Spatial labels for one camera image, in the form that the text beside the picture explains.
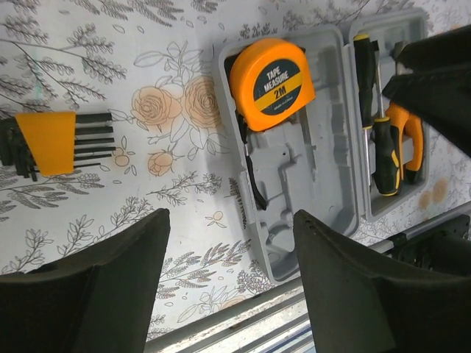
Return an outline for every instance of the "orange tape measure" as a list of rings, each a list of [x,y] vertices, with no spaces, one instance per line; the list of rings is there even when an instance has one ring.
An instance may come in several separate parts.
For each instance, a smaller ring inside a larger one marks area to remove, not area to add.
[[[312,101],[316,94],[302,49],[265,38],[243,50],[230,70],[237,110],[256,132],[269,129]]]

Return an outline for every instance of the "table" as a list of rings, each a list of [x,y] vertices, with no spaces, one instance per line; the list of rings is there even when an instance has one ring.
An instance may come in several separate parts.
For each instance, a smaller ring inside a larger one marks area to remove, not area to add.
[[[117,150],[100,167],[21,179],[0,168],[0,272],[30,271],[159,207],[171,236],[148,339],[273,285],[244,229],[213,94],[214,46],[417,6],[431,34],[471,22],[465,0],[0,0],[0,118],[109,111]],[[371,245],[471,200],[471,162],[431,135],[420,195],[353,238]]]

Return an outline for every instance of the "gray plastic tool case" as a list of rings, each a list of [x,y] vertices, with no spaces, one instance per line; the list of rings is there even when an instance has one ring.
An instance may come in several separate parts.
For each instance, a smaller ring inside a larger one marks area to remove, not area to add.
[[[346,236],[358,228],[360,217],[375,221],[425,186],[428,175],[428,128],[422,176],[415,185],[405,185],[399,196],[379,195],[368,186],[353,37],[368,33],[378,40],[382,82],[395,73],[389,56],[394,44],[425,38],[426,14],[421,9],[361,18],[340,27],[322,25],[284,38],[305,49],[316,98],[289,119],[265,132],[247,138],[255,182],[268,201],[258,210],[252,194],[244,144],[236,120],[236,104],[230,95],[224,68],[257,39],[230,43],[215,56],[213,76],[216,98],[224,125],[229,131],[232,159],[239,171],[238,184],[252,233],[255,256],[271,281],[285,282],[298,270],[294,251],[293,214],[304,209]],[[372,112],[377,110],[376,96]],[[412,158],[411,140],[403,144],[404,160]],[[374,143],[370,144],[370,168],[375,171]]]

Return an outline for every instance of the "tape measure label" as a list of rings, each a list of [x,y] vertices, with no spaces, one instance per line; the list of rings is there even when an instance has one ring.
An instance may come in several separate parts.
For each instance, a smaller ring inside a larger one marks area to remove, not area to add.
[[[263,114],[278,115],[296,101],[301,84],[301,70],[296,63],[288,59],[275,60],[255,80],[255,106]]]

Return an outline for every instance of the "screwdriver handle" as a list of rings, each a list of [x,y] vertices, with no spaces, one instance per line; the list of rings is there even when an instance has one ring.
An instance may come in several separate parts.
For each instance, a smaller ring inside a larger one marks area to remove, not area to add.
[[[400,188],[400,168],[389,117],[375,119],[376,171],[373,174],[376,188],[383,196],[393,196]]]
[[[412,138],[414,157],[406,163],[405,180],[410,184],[418,181],[424,160],[424,129],[422,120],[415,114],[410,114],[405,126],[406,135]]]
[[[409,112],[394,102],[389,103],[386,116],[391,119],[391,136],[394,141],[394,147],[397,152],[400,166],[400,178],[404,180],[404,153],[403,153],[403,137],[404,128],[409,119]]]
[[[369,36],[359,34],[353,38],[355,49],[358,100],[360,102],[361,125],[370,129],[373,125],[371,106],[375,83],[375,50]]]

